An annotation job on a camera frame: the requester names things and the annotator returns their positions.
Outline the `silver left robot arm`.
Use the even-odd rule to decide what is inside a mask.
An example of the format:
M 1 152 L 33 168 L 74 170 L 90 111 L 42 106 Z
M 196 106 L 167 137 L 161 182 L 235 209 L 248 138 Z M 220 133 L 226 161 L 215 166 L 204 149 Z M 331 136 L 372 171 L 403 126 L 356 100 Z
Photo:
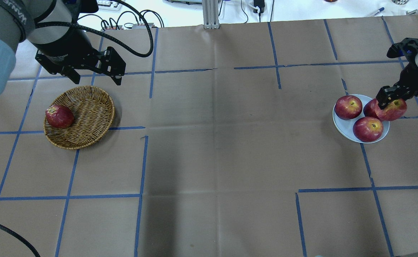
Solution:
M 81 13 L 97 11 L 96 0 L 0 0 L 0 95 L 25 40 L 36 47 L 35 60 L 50 74 L 78 84 L 78 70 L 90 70 L 119 86 L 126 63 L 112 47 L 96 50 L 85 34 L 89 29 L 77 23 Z

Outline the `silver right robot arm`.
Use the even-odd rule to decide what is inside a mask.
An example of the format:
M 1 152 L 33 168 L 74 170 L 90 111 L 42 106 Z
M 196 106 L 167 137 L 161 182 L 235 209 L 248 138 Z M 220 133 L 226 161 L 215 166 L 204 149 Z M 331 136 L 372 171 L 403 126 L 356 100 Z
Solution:
M 282 88 L 282 84 L 279 78 L 279 68 L 288 68 L 288 67 L 298 67 L 298 66 L 333 66 L 333 65 L 366 65 L 366 64 L 380 64 L 380 63 L 393 63 L 394 61 L 361 61 L 361 62 L 338 62 L 338 63 L 313 63 L 313 64 L 291 64 L 291 65 L 279 65 L 276 55 L 276 47 L 273 34 L 269 35 L 271 42 L 271 51 L 273 53 L 274 65 L 266 66 L 241 66 L 234 67 L 235 70 L 253 70 L 253 69 L 272 69 L 274 68 L 277 73 L 277 84 L 279 89 Z M 179 72 L 199 72 L 199 71 L 209 71 L 215 70 L 216 68 L 199 68 L 199 69 L 179 69 L 179 70 L 161 70 L 156 71 L 156 52 L 152 49 L 152 71 L 150 73 L 153 75 L 155 73 L 179 73 Z M 402 62 L 401 57 L 405 57 L 408 61 L 401 71 L 399 80 L 393 86 L 383 86 L 380 88 L 379 92 L 376 95 L 376 99 L 379 102 L 378 106 L 380 109 L 386 109 L 388 104 L 391 104 L 393 101 L 403 99 L 408 100 L 413 97 L 418 97 L 418 39 L 405 38 L 403 41 L 398 43 L 393 43 L 387 51 L 387 57 L 390 59 L 397 58 L 397 62 Z

